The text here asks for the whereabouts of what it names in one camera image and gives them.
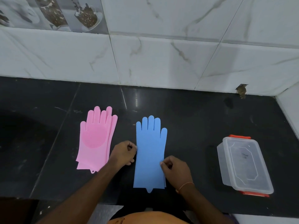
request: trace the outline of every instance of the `person's left hand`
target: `person's left hand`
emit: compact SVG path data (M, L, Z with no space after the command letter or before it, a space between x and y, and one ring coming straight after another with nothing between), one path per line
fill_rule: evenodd
M108 162L112 162L121 169L124 165L131 165L134 162L137 147L130 141L121 142L114 146Z

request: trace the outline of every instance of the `person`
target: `person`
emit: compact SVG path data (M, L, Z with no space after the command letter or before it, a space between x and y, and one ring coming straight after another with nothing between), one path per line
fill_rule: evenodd
M116 145L106 165L82 188L38 221L37 224L86 224L111 179L123 166L134 162L133 158L136 151L136 145L130 141ZM234 223L195 188L187 163L174 156L169 156L160 165L166 179L176 189L177 193L186 200L201 224ZM187 222L161 211L144 211L123 217L114 216L108 222L108 224L137 223L181 224Z

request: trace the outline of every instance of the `orange wrist thread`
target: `orange wrist thread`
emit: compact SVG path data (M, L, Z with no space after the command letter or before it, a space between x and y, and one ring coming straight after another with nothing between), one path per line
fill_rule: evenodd
M180 190L181 190L181 188L183 188L183 186L184 185L186 185L186 184L189 184L189 183L191 183L191 184L194 184L193 182L186 182L185 184L183 184L178 190L176 189L176 192L179 194L180 193Z

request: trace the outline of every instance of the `food storage box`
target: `food storage box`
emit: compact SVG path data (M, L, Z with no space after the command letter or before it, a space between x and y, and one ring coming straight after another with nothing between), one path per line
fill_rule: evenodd
M217 146L222 182L252 195L271 194L274 190L259 144L249 138L225 137Z

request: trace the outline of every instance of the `person's right arm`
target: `person's right arm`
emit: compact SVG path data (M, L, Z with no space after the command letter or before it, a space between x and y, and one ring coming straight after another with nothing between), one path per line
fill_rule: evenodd
M160 165L169 183L183 196L201 224L234 223L225 217L195 188L186 162L174 156L169 156Z

